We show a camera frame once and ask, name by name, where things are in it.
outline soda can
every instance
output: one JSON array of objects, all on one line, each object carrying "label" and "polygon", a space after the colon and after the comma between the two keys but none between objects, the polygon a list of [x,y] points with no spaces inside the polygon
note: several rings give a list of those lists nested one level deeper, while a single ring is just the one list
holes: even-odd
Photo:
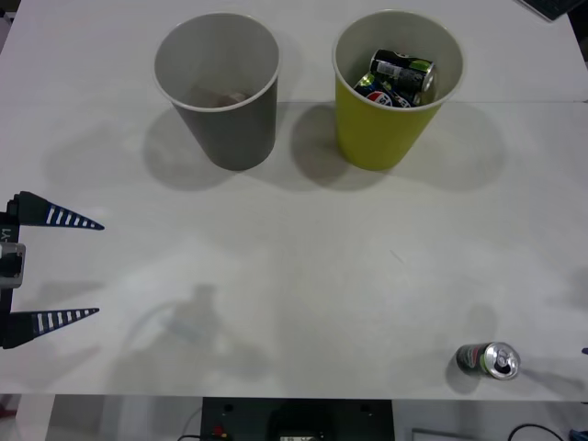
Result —
[{"label": "soda can", "polygon": [[500,380],[513,379],[521,366],[517,352],[501,342],[463,345],[456,352],[456,361],[466,374]]},{"label": "soda can", "polygon": [[410,93],[426,92],[435,77],[434,62],[384,49],[371,57],[369,70],[386,75],[393,86]]},{"label": "soda can", "polygon": [[423,94],[421,94],[420,92],[411,94],[406,93],[403,90],[399,90],[398,95],[402,96],[409,103],[411,103],[412,107],[419,107],[423,104]]},{"label": "soda can", "polygon": [[366,73],[353,88],[361,96],[386,107],[411,107],[411,103],[399,95],[383,78],[373,73]]},{"label": "soda can", "polygon": [[391,89],[391,85],[387,84],[385,81],[380,81],[372,73],[366,73],[362,76],[353,88],[353,90],[358,92],[361,96],[387,107],[392,106],[392,97],[390,96]]}]

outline floor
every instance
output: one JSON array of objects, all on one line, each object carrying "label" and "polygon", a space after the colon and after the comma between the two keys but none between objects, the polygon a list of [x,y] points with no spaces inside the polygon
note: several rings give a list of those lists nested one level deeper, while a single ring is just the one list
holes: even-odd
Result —
[{"label": "floor", "polygon": [[[47,408],[50,397],[23,397],[28,415],[17,417],[20,427],[0,422],[0,441],[175,441],[199,433],[200,398],[61,395]],[[588,430],[588,405],[578,402],[400,400],[392,409],[397,441],[502,441],[525,423],[543,424],[563,439],[570,429]],[[530,428],[514,441],[553,439]]]}]

